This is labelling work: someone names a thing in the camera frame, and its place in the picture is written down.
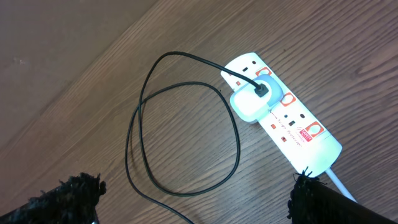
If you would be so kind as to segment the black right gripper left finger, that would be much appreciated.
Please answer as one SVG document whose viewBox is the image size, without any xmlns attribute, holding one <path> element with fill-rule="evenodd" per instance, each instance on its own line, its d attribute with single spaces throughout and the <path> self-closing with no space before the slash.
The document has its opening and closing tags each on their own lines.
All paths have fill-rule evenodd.
<svg viewBox="0 0 398 224">
<path fill-rule="evenodd" d="M 96 206 L 106 193 L 106 182 L 87 173 L 71 176 L 66 182 L 4 215 L 1 224 L 98 223 Z"/>
</svg>

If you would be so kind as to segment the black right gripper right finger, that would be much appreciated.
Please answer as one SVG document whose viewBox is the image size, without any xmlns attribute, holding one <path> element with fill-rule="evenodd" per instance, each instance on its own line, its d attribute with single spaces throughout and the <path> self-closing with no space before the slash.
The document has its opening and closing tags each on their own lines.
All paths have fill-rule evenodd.
<svg viewBox="0 0 398 224">
<path fill-rule="evenodd" d="M 292 224 L 395 224 L 388 219 L 328 188 L 306 170 L 294 175 L 295 184 L 287 202 Z"/>
</svg>

